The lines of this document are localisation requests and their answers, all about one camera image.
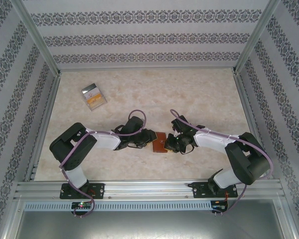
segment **marble floor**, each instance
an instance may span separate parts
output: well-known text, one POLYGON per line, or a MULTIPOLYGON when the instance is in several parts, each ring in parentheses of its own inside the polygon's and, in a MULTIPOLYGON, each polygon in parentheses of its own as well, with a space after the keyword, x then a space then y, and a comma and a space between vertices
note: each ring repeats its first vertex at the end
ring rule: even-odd
MULTIPOLYGON (((173 133, 170 109, 194 125, 215 131, 249 131, 229 68, 66 72, 62 74, 35 180, 64 180, 49 145, 73 123, 81 122, 94 130, 111 130, 125 124, 134 109, 146 113, 146 128, 166 134, 173 133), (81 90, 92 83, 101 89, 108 103, 91 112, 81 90)), ((226 155, 208 148, 196 148, 182 155, 154 153, 152 144, 120 151, 92 149, 82 163, 89 180, 209 178, 227 166, 226 155)))

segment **purple cable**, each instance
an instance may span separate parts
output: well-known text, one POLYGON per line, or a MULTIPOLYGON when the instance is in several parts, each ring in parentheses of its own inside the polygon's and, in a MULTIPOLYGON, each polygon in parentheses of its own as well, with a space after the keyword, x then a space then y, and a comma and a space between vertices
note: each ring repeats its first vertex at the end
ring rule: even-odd
MULTIPOLYGON (((273 173, 273 171, 274 171, 273 162, 271 161, 271 159, 269 158, 269 156, 268 156, 262 149, 260 149, 259 147, 253 145, 252 143, 249 143, 249 142, 247 142, 247 141, 244 141, 244 140, 242 140, 242 139, 233 137, 233 136, 231 136, 231 135, 222 134, 222 133, 214 132, 214 131, 211 131, 211 130, 206 130, 206 129, 204 129, 204 128, 198 128, 198 127, 195 127, 195 126, 193 126, 192 124, 190 124, 190 123, 188 123, 188 122, 182 120, 182 119, 179 117, 179 113, 178 113, 176 110, 171 109, 170 112, 171 112, 171 114, 172 114, 176 119, 178 119, 178 120, 181 121, 182 123, 184 123, 184 124, 186 124, 186 125, 188 125, 188 126, 194 128, 195 130, 198 130, 198 131, 201 131, 201 132, 204 132, 204 133, 213 134, 213 135, 220 136, 220 137, 223 137, 223 138, 230 138, 230 139, 232 139, 232 140, 239 141, 239 142, 241 142, 241 143, 244 143, 244 144, 246 144, 246 145, 248 145, 248 146, 254 148, 255 150, 257 150, 258 152, 260 152, 260 153, 261 153, 261 154, 268 160, 269 165, 270 165, 270 171, 269 171, 269 174, 268 174, 268 175, 265 175, 265 176, 263 176, 263 177, 260 177, 260 178, 258 178, 258 179, 267 179, 268 177, 270 177, 270 176, 272 175, 272 173, 273 173)), ((237 203, 239 202, 239 200, 240 200, 240 199, 242 198, 242 196, 244 195, 246 189, 247 189, 247 185, 245 184, 245 187, 244 187, 242 193, 239 195, 239 197, 237 198, 237 200, 235 201, 235 203, 234 203, 234 204, 233 204, 233 205, 232 205, 226 212, 230 211, 231 209, 233 209, 233 207, 235 207, 235 206, 237 205, 237 203)))
MULTIPOLYGON (((94 208, 95 208, 95 201, 94 201, 93 197, 91 197, 90 195, 88 195, 88 194, 82 192, 80 189, 78 189, 77 187, 74 186, 74 184, 70 181, 69 177, 68 177, 68 176, 66 175, 66 173, 65 173, 65 170, 64 170, 64 168, 63 168, 64 164, 69 160, 69 158, 72 156, 72 154, 73 154, 74 151, 77 149, 77 147, 80 145, 80 143, 81 143, 87 136, 89 136, 89 135, 91 135, 91 134, 94 134, 94 133, 105 133, 105 134, 110 134, 110 135, 115 135, 115 136, 132 136, 132 135, 134 135, 134 134, 137 134, 137 133, 141 132, 141 131, 144 129, 145 125, 146 125, 146 121, 147 121, 146 115, 145 115, 145 113, 144 113, 143 111, 141 111, 141 110, 133 110, 133 111, 131 111, 130 114, 129 114, 129 119, 130 119, 132 113, 134 113, 134 112, 141 112, 141 113, 143 114, 143 116, 144 116, 144 122, 143 122, 143 125, 142 125, 142 127, 141 127, 138 131, 136 131, 136 132, 134 132, 134 133, 113 133, 113 132, 107 132, 107 131, 97 131, 97 132, 96 132, 96 131, 91 131, 91 132, 88 132, 88 133, 86 133, 85 135, 83 135, 82 138, 80 138, 80 140, 76 143, 76 145, 73 147, 73 149, 71 149, 71 151, 69 152, 69 154, 65 157, 65 159, 62 161, 62 163, 59 165, 59 168, 61 169, 61 172, 63 173, 63 175, 64 175, 66 181, 70 184, 70 186, 71 186, 72 188, 74 188, 77 192, 79 192, 79 193, 81 193, 82 195, 84 195, 84 196, 88 197, 89 199, 91 199, 91 202, 92 202, 92 205, 93 205, 92 208, 91 208, 91 210, 88 211, 88 212, 87 212, 86 214, 84 214, 84 215, 80 215, 80 218, 86 217, 86 216, 88 216, 89 214, 91 214, 91 213, 94 211, 94 208)), ((77 210, 77 208, 75 208, 74 211, 73 211, 73 214, 74 214, 75 217, 77 216, 77 215, 75 214, 76 210, 77 210)))

